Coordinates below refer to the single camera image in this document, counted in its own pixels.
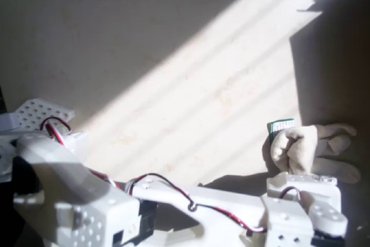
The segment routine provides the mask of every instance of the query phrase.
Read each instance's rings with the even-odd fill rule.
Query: white plastic part
[[[14,208],[43,238],[59,246],[106,247],[122,230],[123,241],[138,235],[139,201],[94,176],[67,148],[30,134],[18,140],[17,152],[43,191],[15,195]]]
[[[0,132],[0,176],[11,173],[13,158],[16,156],[16,148],[11,141],[19,139],[29,131],[2,131]],[[34,135],[46,135],[46,131],[32,131]],[[87,158],[87,133],[76,132],[63,136],[66,148],[69,149],[80,161]]]
[[[298,202],[262,197],[267,213],[265,246],[310,246],[314,235],[310,218]]]
[[[325,201],[324,196],[303,191],[303,206],[307,209],[315,230],[333,237],[344,237],[348,220],[333,206]]]
[[[41,98],[29,99],[23,103],[16,112],[19,115],[20,130],[39,130],[41,122],[47,117],[59,117],[64,121],[70,121],[75,116],[73,109],[68,109],[61,105],[53,104]],[[53,122],[57,128],[61,128],[59,122]]]
[[[87,160],[88,133],[79,131],[63,136],[65,147],[71,151],[82,163]]]
[[[251,227],[259,227],[264,215],[264,205],[260,197],[231,193],[205,187],[181,187],[197,204],[207,204],[225,209],[241,218]],[[252,246],[246,238],[246,230],[228,217],[209,208],[198,207],[196,211],[188,210],[189,200],[160,179],[148,177],[138,182],[133,196],[143,200],[171,204],[178,210],[195,219],[200,225],[154,235],[139,246]]]
[[[21,126],[18,113],[3,113],[0,114],[0,131],[14,130]]]
[[[0,175],[12,171],[12,160],[16,156],[16,148],[7,140],[0,140]]]
[[[267,179],[267,196],[279,198],[281,192],[294,186],[300,191],[321,194],[327,197],[327,202],[337,211],[341,211],[341,191],[336,186],[337,180],[328,176],[308,176],[308,175],[289,175],[286,172],[280,173],[274,178]],[[296,195],[295,190],[290,190],[285,199],[293,200]]]

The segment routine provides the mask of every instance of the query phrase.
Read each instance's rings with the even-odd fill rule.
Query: sunlight
[[[267,135],[268,120],[297,107],[288,39],[317,16],[297,13],[311,4],[233,2],[80,127],[91,136],[88,164],[119,180],[147,171],[183,183],[198,182],[199,171],[212,173],[203,182],[224,174],[212,170],[223,157],[240,152],[256,133]],[[144,58],[158,60],[150,53]],[[234,173],[264,171],[263,141],[256,138],[255,147],[235,159]]]

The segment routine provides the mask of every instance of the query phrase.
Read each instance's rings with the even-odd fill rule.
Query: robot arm
[[[150,175],[129,183],[126,193],[44,135],[21,137],[17,153],[14,207],[40,236],[60,246],[315,246],[315,240],[341,243],[346,232],[335,179],[281,173],[267,180],[262,197],[189,187],[181,189],[185,198],[166,180]],[[285,192],[286,199],[279,198],[287,187],[298,194]],[[199,225],[154,231],[158,202],[173,205]],[[255,231],[252,236],[246,225]]]

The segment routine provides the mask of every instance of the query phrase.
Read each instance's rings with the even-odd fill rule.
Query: cable
[[[116,183],[116,182],[114,182],[113,181],[113,179],[111,179],[110,177],[108,177],[108,175],[106,175],[106,174],[103,174],[103,173],[100,173],[100,172],[98,172],[98,171],[96,171],[96,170],[93,170],[93,169],[89,169],[89,171],[93,174],[93,175],[95,175],[95,176],[97,176],[98,178],[101,178],[102,180],[105,180],[106,182],[109,182],[111,185],[113,185],[114,187],[116,187],[116,188],[120,188],[120,186]]]
[[[61,119],[61,118],[59,118],[59,117],[54,117],[54,116],[52,116],[52,117],[48,117],[48,118],[46,118],[46,119],[44,119],[44,121],[42,121],[42,123],[41,123],[41,125],[40,125],[40,130],[44,130],[44,128],[45,128],[45,126],[46,126],[46,123],[49,121],[49,120],[51,120],[51,119],[54,119],[54,120],[58,120],[58,121],[60,121],[62,124],[63,124],[63,126],[65,126],[67,129],[68,129],[68,133],[67,134],[71,134],[72,133],[72,128],[71,128],[71,126],[65,121],[65,120],[63,120],[63,119]]]
[[[180,192],[185,198],[187,198],[190,202],[190,204],[195,204],[195,202],[189,197],[189,195],[184,191],[182,190],[181,188],[177,187],[176,185],[174,185],[172,182],[170,182],[167,178],[165,178],[164,176],[160,175],[160,174],[156,174],[156,173],[148,173],[148,174],[145,174],[145,175],[142,175],[140,177],[138,177],[137,179],[134,180],[134,182],[132,183],[132,185],[129,187],[129,190],[128,190],[128,194],[129,195],[132,195],[132,189],[134,189],[134,186],[140,181],[142,180],[143,178],[147,177],[147,176],[156,176],[160,179],[163,179],[164,181],[166,181],[166,183],[168,183],[169,185],[171,185],[174,189],[176,189],[178,192]]]
[[[247,230],[250,230],[254,233],[265,233],[267,230],[263,227],[249,227],[245,222],[243,222],[240,218],[236,217],[233,213],[229,212],[229,211],[226,211],[225,209],[222,209],[222,208],[218,208],[218,207],[213,207],[211,205],[205,205],[205,204],[197,204],[196,202],[193,201],[192,198],[190,198],[189,194],[187,194],[184,190],[182,190],[181,188],[175,186],[172,182],[170,182],[167,178],[165,178],[164,176],[160,175],[160,174],[156,174],[156,173],[149,173],[149,174],[145,174],[145,175],[142,175],[140,177],[138,177],[137,179],[135,179],[133,181],[133,183],[129,186],[128,188],[128,194],[129,195],[132,195],[132,191],[134,189],[134,186],[140,181],[142,180],[143,178],[147,177],[147,176],[156,176],[158,178],[161,178],[163,179],[164,181],[166,181],[171,187],[173,187],[175,190],[177,190],[178,192],[180,192],[184,197],[186,197],[189,201],[190,201],[190,204],[188,206],[188,210],[191,211],[191,212],[194,212],[197,210],[197,207],[203,207],[203,208],[209,208],[209,209],[212,209],[214,211],[217,211],[218,213],[222,214],[222,215],[225,215],[227,216],[229,219],[231,219],[232,221],[234,221],[236,224],[238,224],[239,226],[241,226],[242,228],[245,228]]]
[[[285,195],[290,191],[290,190],[295,190],[297,192],[297,198],[298,198],[298,201],[300,202],[301,201],[301,192],[298,188],[294,187],[294,186],[288,186],[287,188],[285,188],[282,193],[280,194],[280,199],[284,198]]]
[[[55,127],[53,127],[52,124],[49,123],[49,120],[50,119],[55,119],[55,120],[60,121],[68,129],[68,133],[67,134],[71,134],[72,128],[63,119],[60,119],[59,117],[54,117],[54,116],[53,117],[48,117],[48,118],[44,119],[44,121],[42,121],[42,123],[40,125],[40,130],[44,130],[46,128],[46,130],[49,133],[49,135],[50,135],[51,138],[56,139],[61,145],[65,146],[65,142],[63,140],[63,136],[60,134],[60,132]],[[105,175],[103,173],[100,173],[98,171],[94,171],[92,169],[89,169],[89,170],[95,176],[103,179],[106,182],[109,182],[111,185],[113,185],[116,188],[120,188],[119,185],[117,183],[115,183],[113,181],[113,179],[111,179],[107,175]]]
[[[55,138],[60,144],[65,146],[63,136],[59,133],[59,131],[55,127],[53,127],[50,123],[47,123],[45,126],[46,126],[46,130],[49,133],[49,135],[52,138]]]

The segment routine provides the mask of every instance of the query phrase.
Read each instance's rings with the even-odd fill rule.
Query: beige surface
[[[341,159],[362,181],[340,184],[347,245],[369,246],[370,7],[316,2],[0,0],[0,84],[9,109],[31,97],[74,108],[88,164],[119,180],[160,171],[260,195],[267,122],[352,124]],[[311,21],[308,7],[324,12]],[[161,228],[193,224],[161,208]]]
[[[0,0],[5,100],[75,109],[87,165],[118,180],[265,172],[267,122],[300,124],[289,38],[312,3]]]

